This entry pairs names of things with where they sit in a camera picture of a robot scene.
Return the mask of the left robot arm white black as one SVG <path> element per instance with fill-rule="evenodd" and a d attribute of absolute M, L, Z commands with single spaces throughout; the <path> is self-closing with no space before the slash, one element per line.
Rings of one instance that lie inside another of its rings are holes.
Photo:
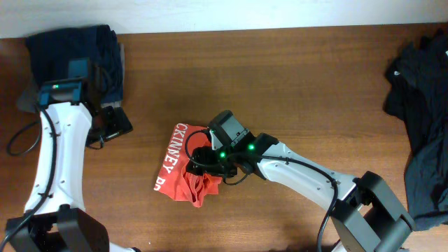
<path fill-rule="evenodd" d="M 100 80 L 77 77 L 39 88 L 41 147 L 34 186 L 24 214 L 10 218 L 1 242 L 16 251 L 124 251 L 85 211 L 83 163 L 88 134 L 107 89 Z"/>

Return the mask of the grey garment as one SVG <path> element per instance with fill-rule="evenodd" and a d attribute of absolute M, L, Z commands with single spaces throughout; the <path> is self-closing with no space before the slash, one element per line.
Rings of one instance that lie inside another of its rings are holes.
<path fill-rule="evenodd" d="M 123 43 L 118 44 L 120 47 L 120 56 L 121 56 L 121 64 L 122 64 L 122 79 L 125 79 L 125 46 Z M 16 101 L 16 106 L 20 111 L 33 113 L 34 107 L 33 104 L 37 102 L 38 96 L 38 86 L 32 80 L 28 86 L 25 88 L 23 93 Z"/>

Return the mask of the navy blue garment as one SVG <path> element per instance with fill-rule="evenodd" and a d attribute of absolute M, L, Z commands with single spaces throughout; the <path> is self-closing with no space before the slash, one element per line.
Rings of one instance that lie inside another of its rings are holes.
<path fill-rule="evenodd" d="M 29 36 L 25 39 L 31 71 L 38 86 L 46 81 L 68 77 L 71 60 L 88 58 L 106 71 L 110 81 L 103 86 L 107 93 L 103 104 L 121 102 L 124 85 L 124 45 L 107 25 L 63 28 Z"/>

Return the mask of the orange red printed t-shirt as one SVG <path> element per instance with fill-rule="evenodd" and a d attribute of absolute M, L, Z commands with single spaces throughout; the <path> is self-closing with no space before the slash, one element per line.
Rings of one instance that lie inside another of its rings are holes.
<path fill-rule="evenodd" d="M 203 127 L 184 123 L 175 125 L 169 140 L 162 166 L 155 180 L 154 190 L 174 201 L 190 202 L 200 208 L 207 195 L 217 195 L 222 179 L 208 174 L 198 176 L 187 172 L 189 163 L 185 148 L 192 151 L 197 147 L 210 147 L 211 142 L 204 134 L 190 134 Z"/>

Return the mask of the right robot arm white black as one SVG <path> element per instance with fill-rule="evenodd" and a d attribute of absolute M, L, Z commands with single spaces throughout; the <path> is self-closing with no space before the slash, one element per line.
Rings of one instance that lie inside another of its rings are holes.
<path fill-rule="evenodd" d="M 317 241 L 322 241 L 332 221 L 339 235 L 334 251 L 399 251 L 415 229 L 414 220 L 379 175 L 367 171 L 356 178 L 332 171 L 268 134 L 241 135 L 238 143 L 218 149 L 196 147 L 185 153 L 191 173 L 227 179 L 240 169 L 311 200 L 325 210 Z"/>

